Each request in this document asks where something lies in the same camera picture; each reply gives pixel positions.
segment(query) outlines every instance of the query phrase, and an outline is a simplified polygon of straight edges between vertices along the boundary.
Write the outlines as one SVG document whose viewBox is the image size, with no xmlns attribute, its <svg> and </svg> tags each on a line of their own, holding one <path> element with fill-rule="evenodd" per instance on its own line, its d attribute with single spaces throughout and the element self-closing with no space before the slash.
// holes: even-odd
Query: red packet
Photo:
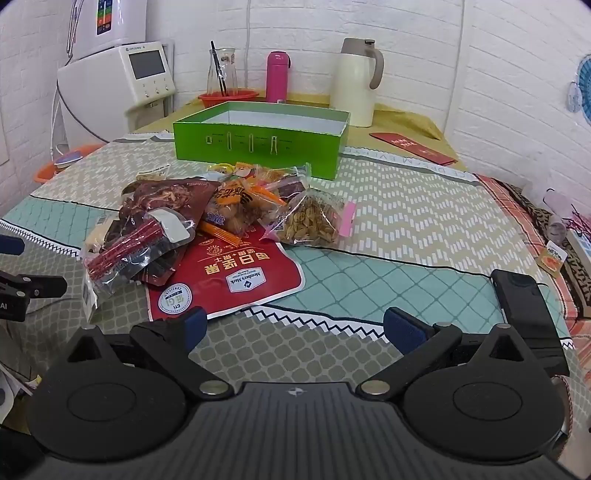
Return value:
<svg viewBox="0 0 591 480">
<path fill-rule="evenodd" d="M 263 227 L 253 225 L 238 247 L 217 238 L 196 238 L 169 287 L 146 286 L 150 320 L 175 317 L 195 306 L 212 319 L 302 290 L 299 263 L 279 243 L 260 240 L 263 233 Z"/>
<path fill-rule="evenodd" d="M 448 157 L 442 153 L 436 152 L 431 148 L 425 147 L 419 143 L 416 143 L 414 140 L 410 138 L 403 137 L 402 135 L 398 134 L 391 134 L 391 133 L 373 133 L 370 134 L 372 137 L 377 138 L 378 140 L 383 140 L 387 143 L 394 145 L 395 147 L 402 148 L 407 152 L 414 153 L 419 157 L 424 158 L 425 160 L 432 161 L 437 165 L 451 165 L 452 163 L 457 162 L 455 158 Z"/>
</svg>

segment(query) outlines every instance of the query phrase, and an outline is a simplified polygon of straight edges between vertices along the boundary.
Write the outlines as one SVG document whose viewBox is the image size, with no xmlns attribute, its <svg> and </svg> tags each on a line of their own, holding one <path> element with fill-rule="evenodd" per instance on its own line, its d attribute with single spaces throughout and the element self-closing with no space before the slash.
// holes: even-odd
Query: white label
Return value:
<svg viewBox="0 0 591 480">
<path fill-rule="evenodd" d="M 193 294 L 184 283 L 175 283 L 164 290 L 158 299 L 158 308 L 169 315 L 184 312 L 191 305 Z"/>
<path fill-rule="evenodd" d="M 568 257 L 568 253 L 566 252 L 566 250 L 563 250 L 562 248 L 560 248 L 552 240 L 548 240 L 548 243 L 546 245 L 546 249 L 548 250 L 549 253 L 554 255 L 556 258 L 559 258 L 562 263 L 564 263 L 564 261 L 566 260 L 566 257 Z"/>
<path fill-rule="evenodd" d="M 173 244 L 186 240 L 191 236 L 181 220 L 169 210 L 159 208 L 148 212 L 148 215 L 160 222 L 160 225 L 164 229 L 164 234 Z"/>
<path fill-rule="evenodd" d="M 232 293 L 249 291 L 267 281 L 262 268 L 245 268 L 226 277 L 228 287 Z"/>
</svg>

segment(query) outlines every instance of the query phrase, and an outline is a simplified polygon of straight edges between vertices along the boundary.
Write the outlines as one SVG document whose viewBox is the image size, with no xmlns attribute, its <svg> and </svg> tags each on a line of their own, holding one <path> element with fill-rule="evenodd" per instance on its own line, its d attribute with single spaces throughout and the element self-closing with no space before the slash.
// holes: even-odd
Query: bag of peanuts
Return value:
<svg viewBox="0 0 591 480">
<path fill-rule="evenodd" d="M 263 238 L 290 245 L 328 247 L 350 236 L 355 204 L 316 189 L 293 197 Z"/>
</svg>

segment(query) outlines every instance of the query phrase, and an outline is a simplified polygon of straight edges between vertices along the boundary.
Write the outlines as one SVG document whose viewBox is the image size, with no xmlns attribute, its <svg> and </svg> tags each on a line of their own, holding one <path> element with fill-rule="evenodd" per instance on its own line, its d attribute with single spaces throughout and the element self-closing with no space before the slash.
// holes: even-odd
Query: metal screw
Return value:
<svg viewBox="0 0 591 480">
<path fill-rule="evenodd" d="M 390 385 L 383 380 L 367 380 L 361 384 L 361 390 L 367 395 L 383 395 L 388 393 Z"/>
<path fill-rule="evenodd" d="M 221 380 L 207 380 L 199 385 L 199 390 L 201 390 L 201 392 L 206 395 L 211 395 L 212 397 L 226 393 L 228 388 L 230 388 L 228 384 Z"/>
</svg>

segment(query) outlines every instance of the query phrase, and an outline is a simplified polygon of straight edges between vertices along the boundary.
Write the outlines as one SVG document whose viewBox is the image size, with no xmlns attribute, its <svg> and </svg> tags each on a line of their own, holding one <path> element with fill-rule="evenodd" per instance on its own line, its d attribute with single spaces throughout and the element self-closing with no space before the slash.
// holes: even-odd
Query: red plastic basket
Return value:
<svg viewBox="0 0 591 480">
<path fill-rule="evenodd" d="M 221 92 L 204 93 L 199 95 L 199 99 L 203 102 L 205 108 L 233 100 L 246 102 L 248 100 L 253 100 L 253 98 L 256 97 L 258 97 L 258 92 L 248 89 L 238 89 L 238 93 L 236 95 L 223 96 Z"/>
</svg>

